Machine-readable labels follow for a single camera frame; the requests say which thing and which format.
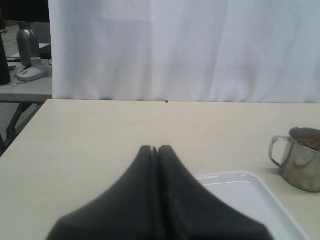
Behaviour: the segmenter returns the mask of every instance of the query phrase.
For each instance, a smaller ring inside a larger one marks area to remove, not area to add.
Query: mug handle
[[[289,137],[288,136],[274,136],[271,141],[270,141],[270,145],[269,145],[269,151],[268,151],[268,156],[269,156],[269,159],[271,160],[271,162],[273,162],[277,167],[281,168],[281,165],[280,163],[278,163],[276,160],[273,159],[272,157],[272,150],[274,148],[274,144],[275,142],[277,141],[289,141]]]

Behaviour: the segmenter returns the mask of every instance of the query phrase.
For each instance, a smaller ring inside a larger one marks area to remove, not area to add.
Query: floor
[[[18,25],[14,25],[8,27],[8,32],[1,34],[6,56],[12,56],[18,52],[16,41],[17,31]],[[4,139],[6,128],[17,107],[17,103],[0,103],[0,134]],[[24,112],[19,122],[23,121],[35,108],[36,106],[34,104],[34,106],[31,106],[26,112]]]

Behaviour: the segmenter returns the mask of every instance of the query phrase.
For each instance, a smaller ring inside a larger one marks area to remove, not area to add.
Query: metal water bottle
[[[4,44],[0,34],[0,85],[10,83],[10,74]]]
[[[32,30],[30,22],[20,21],[19,30],[16,34],[16,43],[19,49],[21,64],[30,65],[30,58],[40,57],[39,41]]]

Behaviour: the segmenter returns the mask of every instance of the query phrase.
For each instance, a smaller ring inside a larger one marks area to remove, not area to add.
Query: metal mug
[[[320,140],[320,130],[293,127],[289,136],[274,136],[269,145],[269,158],[280,168],[281,176],[288,183],[302,190],[320,192],[320,152],[300,144],[298,139]],[[277,141],[287,141],[281,163],[272,157]]]

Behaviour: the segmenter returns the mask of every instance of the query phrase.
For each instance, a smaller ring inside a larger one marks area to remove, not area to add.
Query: white curtain
[[[319,0],[49,0],[53,97],[320,102]]]

